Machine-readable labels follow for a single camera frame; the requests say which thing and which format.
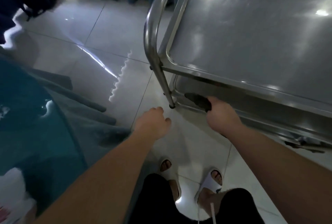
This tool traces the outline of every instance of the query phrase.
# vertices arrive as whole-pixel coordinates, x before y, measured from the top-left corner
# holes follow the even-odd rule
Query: stainless steel cart
[[[157,51],[167,1],[148,12],[144,49],[171,108],[215,95],[250,127],[332,144],[332,0],[179,0]]]

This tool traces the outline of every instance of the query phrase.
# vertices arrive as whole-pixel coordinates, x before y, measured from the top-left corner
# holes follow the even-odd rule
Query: tile floor
[[[193,197],[214,166],[224,175],[224,189],[243,187],[252,193],[266,223],[286,223],[235,147],[213,132],[203,115],[168,107],[143,50],[147,11],[144,1],[129,5],[125,0],[66,0],[29,22],[18,16],[22,29],[11,36],[13,46],[7,43],[4,48],[24,65],[70,76],[74,91],[104,105],[118,125],[132,127],[144,111],[162,106],[173,121],[172,129],[155,143],[152,153],[177,161],[182,188],[177,207],[186,216],[207,218]],[[171,15],[164,13],[158,41]],[[305,155],[332,168],[330,156]]]

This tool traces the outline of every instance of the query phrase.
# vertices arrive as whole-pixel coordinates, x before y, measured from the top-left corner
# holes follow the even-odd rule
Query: person
[[[235,146],[288,224],[331,223],[332,172],[247,128],[229,104],[208,99],[212,104],[206,115],[209,126]],[[145,112],[131,136],[82,174],[35,223],[122,223],[144,159],[170,126],[162,108]],[[172,172],[167,175],[172,166],[171,160],[164,160],[160,173],[173,176]],[[210,177],[222,185],[217,169]],[[216,223],[263,223],[246,190],[200,190],[197,203]],[[193,222],[176,210],[174,201],[180,191],[176,180],[147,176],[130,223]]]

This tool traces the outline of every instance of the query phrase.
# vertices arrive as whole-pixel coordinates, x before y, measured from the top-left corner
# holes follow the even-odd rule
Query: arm
[[[235,146],[285,220],[331,223],[332,172],[245,127],[229,104],[208,99],[208,124]]]
[[[171,126],[163,112],[158,107],[144,113],[131,136],[82,174],[35,224],[122,223],[146,155]]]

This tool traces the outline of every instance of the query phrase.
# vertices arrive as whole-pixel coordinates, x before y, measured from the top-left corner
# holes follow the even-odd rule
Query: white slipper
[[[219,193],[222,186],[219,185],[211,176],[211,173],[213,171],[218,171],[220,173],[220,176],[222,177],[222,173],[217,168],[212,168],[207,176],[205,177],[204,182],[201,184],[200,188],[198,189],[198,192],[195,195],[195,203],[197,204],[198,196],[200,192],[203,190],[203,188],[210,189],[214,193]]]
[[[170,168],[168,168],[166,171],[164,171],[164,172],[161,172],[160,171],[160,168],[161,168],[161,165],[162,165],[162,163],[165,161],[165,160],[168,160],[169,162],[171,162],[171,167]],[[160,164],[159,164],[159,172],[160,172],[160,175],[164,178],[164,179],[166,179],[167,181],[168,180],[175,180],[176,181],[176,184],[177,184],[177,186],[178,186],[178,191],[179,191],[179,197],[176,199],[176,200],[178,200],[178,199],[180,199],[180,197],[181,197],[181,187],[180,187],[180,183],[179,183],[179,177],[178,177],[178,175],[176,174],[176,169],[175,169],[175,163],[173,163],[172,162],[172,160],[171,159],[169,159],[169,158],[163,158],[163,159],[161,159],[161,162],[160,162]]]

